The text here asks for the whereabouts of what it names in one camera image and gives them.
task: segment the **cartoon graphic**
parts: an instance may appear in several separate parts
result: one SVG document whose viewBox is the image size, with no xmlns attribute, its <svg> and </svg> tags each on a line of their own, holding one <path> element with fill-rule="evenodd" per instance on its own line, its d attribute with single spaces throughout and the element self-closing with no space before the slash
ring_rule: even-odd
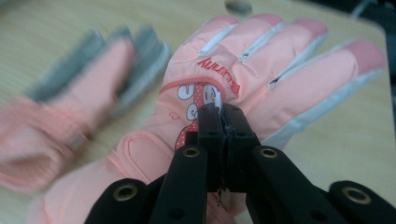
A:
<svg viewBox="0 0 396 224">
<path fill-rule="evenodd" d="M 180 100 L 189 100 L 193 97 L 193 101 L 186 111 L 186 118 L 191 120 L 192 123 L 180 132 L 175 144 L 175 149 L 185 145 L 187 132 L 198 131 L 199 107 L 210 103 L 215 103 L 215 106 L 221 107 L 221 96 L 219 90 L 208 83 L 198 82 L 180 86 L 177 91 L 177 96 Z"/>
</svg>

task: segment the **black object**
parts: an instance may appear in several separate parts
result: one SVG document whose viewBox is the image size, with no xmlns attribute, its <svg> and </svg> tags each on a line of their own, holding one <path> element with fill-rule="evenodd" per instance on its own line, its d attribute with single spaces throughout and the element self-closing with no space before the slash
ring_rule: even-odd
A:
<svg viewBox="0 0 396 224">
<path fill-rule="evenodd" d="M 351 182 L 316 188 L 279 149 L 261 146 L 243 112 L 224 104 L 199 109 L 168 173 L 145 185 L 122 179 L 108 187 L 85 223 L 205 223 L 206 194 L 247 194 L 254 223 L 396 223 L 396 210 Z"/>
</svg>

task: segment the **glove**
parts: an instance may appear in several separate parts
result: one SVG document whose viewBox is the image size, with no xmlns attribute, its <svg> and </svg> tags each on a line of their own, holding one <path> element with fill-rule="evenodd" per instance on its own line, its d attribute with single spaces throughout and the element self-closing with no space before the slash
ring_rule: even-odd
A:
<svg viewBox="0 0 396 224">
<path fill-rule="evenodd" d="M 124 135 L 102 160 L 58 180 L 32 204 L 28 223 L 82 223 L 114 181 L 149 183 L 165 174 L 185 133 L 197 131 L 197 108 L 204 104 L 240 107 L 263 144 L 283 147 L 385 64 L 382 53 L 363 40 L 306 63 L 326 34 L 320 21 L 284 25 L 268 14 L 208 21 L 172 57 L 144 127 Z M 243 194 L 222 195 L 218 206 L 216 195 L 208 194 L 207 223 L 234 223 L 245 209 Z"/>
<path fill-rule="evenodd" d="M 1 110 L 0 185 L 25 193 L 49 185 L 88 134 L 125 113 L 163 74 L 169 58 L 170 49 L 151 27 L 134 41 L 126 28 L 107 43 L 98 33 L 89 34 L 34 88 Z M 139 64 L 131 71 L 134 62 Z"/>
</svg>

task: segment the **cartoon face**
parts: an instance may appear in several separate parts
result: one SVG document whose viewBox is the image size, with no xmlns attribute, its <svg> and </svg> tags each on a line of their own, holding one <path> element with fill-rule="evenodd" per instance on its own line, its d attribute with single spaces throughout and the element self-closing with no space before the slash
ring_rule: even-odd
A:
<svg viewBox="0 0 396 224">
<path fill-rule="evenodd" d="M 181 100 L 190 99 L 194 95 L 194 83 L 180 86 L 177 90 L 177 96 Z"/>
<path fill-rule="evenodd" d="M 218 89 L 211 85 L 211 84 L 205 84 L 204 85 L 204 92 L 203 92 L 203 97 L 204 97 L 204 104 L 210 104 L 210 103 L 215 103 L 219 99 L 220 92 Z"/>
<path fill-rule="evenodd" d="M 198 108 L 197 105 L 192 104 L 187 108 L 187 119 L 188 120 L 195 120 L 198 119 Z"/>
</svg>

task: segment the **table surface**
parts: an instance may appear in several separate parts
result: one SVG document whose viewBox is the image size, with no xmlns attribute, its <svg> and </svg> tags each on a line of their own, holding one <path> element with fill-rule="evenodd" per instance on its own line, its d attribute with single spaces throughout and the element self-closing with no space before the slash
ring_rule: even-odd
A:
<svg viewBox="0 0 396 224">
<path fill-rule="evenodd" d="M 383 31 L 368 21 L 300 1 L 251 1 L 253 13 L 275 13 L 285 21 L 311 17 L 326 22 L 329 36 L 318 52 L 353 38 L 365 38 L 386 52 Z M 134 33 L 151 24 L 173 50 L 208 19 L 228 14 L 224 1 L 13 0 L 0 6 L 0 106 L 25 91 L 64 56 L 87 31 L 107 36 L 122 24 Z M 127 132 L 152 113 L 161 80 L 120 119 L 96 133 L 70 169 L 102 158 Z M 286 154 L 320 188 L 337 180 L 359 182 L 396 206 L 396 147 L 389 72 L 383 74 L 302 133 Z M 0 188 L 0 223 L 23 223 L 27 206 L 40 194 Z M 248 215 L 238 217 L 249 223 Z"/>
</svg>

